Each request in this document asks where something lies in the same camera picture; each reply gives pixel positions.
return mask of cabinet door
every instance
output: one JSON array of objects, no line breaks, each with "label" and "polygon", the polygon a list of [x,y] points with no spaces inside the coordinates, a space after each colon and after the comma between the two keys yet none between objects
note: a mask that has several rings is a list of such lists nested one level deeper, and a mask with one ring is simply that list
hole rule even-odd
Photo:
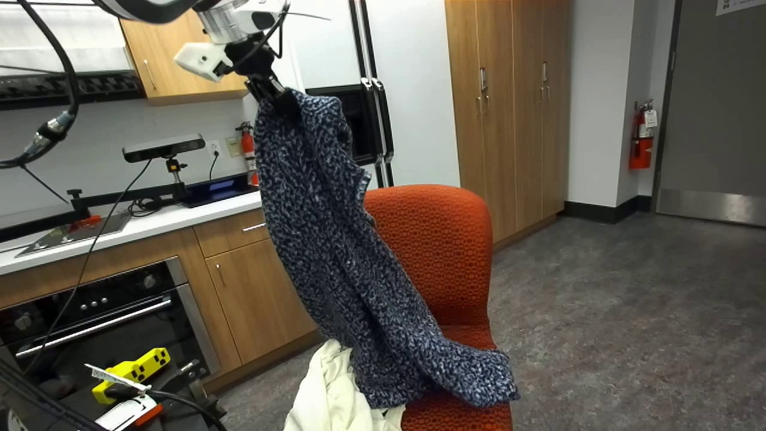
[{"label": "cabinet door", "polygon": [[190,98],[244,97],[242,76],[229,74],[216,84],[172,63],[175,54],[184,43],[208,42],[195,12],[187,12],[179,19],[163,27],[150,27],[141,21],[119,21],[119,27],[148,102],[171,104]]},{"label": "cabinet door", "polygon": [[569,141],[569,0],[543,0],[543,219],[566,209]]},{"label": "cabinet door", "polygon": [[522,228],[543,221],[543,6],[513,0],[518,215]]},{"label": "cabinet door", "polygon": [[254,362],[317,325],[269,240],[208,258],[242,362]]},{"label": "cabinet door", "polygon": [[513,21],[511,0],[484,0],[478,8],[478,45],[485,97],[481,127],[485,141],[484,172],[488,175],[488,203],[494,240],[518,233],[518,166],[513,136]]},{"label": "cabinet door", "polygon": [[490,201],[485,141],[484,141],[484,102],[481,102],[481,45],[478,9],[484,0],[445,0],[453,104],[458,127],[459,185]]}]

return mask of kitchen counter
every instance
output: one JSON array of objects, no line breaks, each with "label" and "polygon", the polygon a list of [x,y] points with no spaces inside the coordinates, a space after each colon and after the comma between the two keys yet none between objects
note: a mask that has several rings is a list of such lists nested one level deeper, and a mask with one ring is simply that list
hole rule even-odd
[{"label": "kitchen counter", "polygon": [[[211,224],[217,219],[228,219],[228,215],[238,215],[244,210],[254,210],[262,209],[262,195],[251,191],[251,195],[242,195],[234,200],[224,200],[224,201],[212,201],[207,207],[197,207],[197,209],[187,209],[187,207],[166,207],[153,215],[145,219],[131,219],[125,230],[112,233],[112,236],[104,236],[95,245],[98,249],[110,249],[110,246],[119,246],[126,243],[138,243],[145,238],[156,238],[163,233],[172,233],[172,230],[183,230],[190,225],[202,225],[202,224]],[[81,256],[92,249],[94,240],[81,240],[81,243],[72,243],[72,245],[60,245],[53,249],[44,249],[37,254],[22,254],[22,249],[32,243],[37,243],[39,238],[44,238],[45,233],[39,236],[29,236],[14,243],[3,243],[0,245],[0,276],[7,274],[17,274],[17,270],[27,270],[27,269],[37,269],[37,266],[45,266],[45,263],[56,263],[56,261],[64,261],[72,256]]]}]

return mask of speckled cloth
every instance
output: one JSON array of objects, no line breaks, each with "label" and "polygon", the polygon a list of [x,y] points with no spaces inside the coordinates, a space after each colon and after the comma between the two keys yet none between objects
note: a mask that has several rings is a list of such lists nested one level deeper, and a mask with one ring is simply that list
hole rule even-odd
[{"label": "speckled cloth", "polygon": [[424,299],[363,213],[366,175],[350,153],[338,98],[295,91],[301,123],[262,104],[257,158],[270,240],[301,301],[327,337],[351,348],[372,407],[433,389],[469,404],[513,401],[511,362],[445,340]]}]

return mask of oven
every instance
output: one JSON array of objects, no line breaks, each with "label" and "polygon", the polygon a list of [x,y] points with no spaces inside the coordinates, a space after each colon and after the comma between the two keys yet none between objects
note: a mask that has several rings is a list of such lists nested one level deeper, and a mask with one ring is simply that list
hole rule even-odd
[{"label": "oven", "polygon": [[0,357],[32,386],[84,418],[104,415],[92,395],[98,382],[84,364],[107,368],[166,348],[171,364],[156,379],[172,376],[192,362],[199,379],[217,368],[177,258],[81,285],[72,301],[69,297],[63,293],[0,312]]}]

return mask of red fire extinguisher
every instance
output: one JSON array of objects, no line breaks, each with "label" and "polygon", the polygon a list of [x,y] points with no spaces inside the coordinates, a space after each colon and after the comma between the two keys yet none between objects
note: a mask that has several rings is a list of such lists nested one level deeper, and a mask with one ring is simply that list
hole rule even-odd
[{"label": "red fire extinguisher", "polygon": [[240,151],[242,151],[242,158],[244,158],[244,170],[247,170],[247,185],[251,190],[259,190],[262,177],[259,177],[259,166],[257,166],[257,139],[254,139],[251,129],[254,127],[250,123],[242,123],[238,127],[238,133],[240,133]]},{"label": "red fire extinguisher", "polygon": [[653,151],[657,110],[636,106],[633,118],[629,170],[648,170]]}]

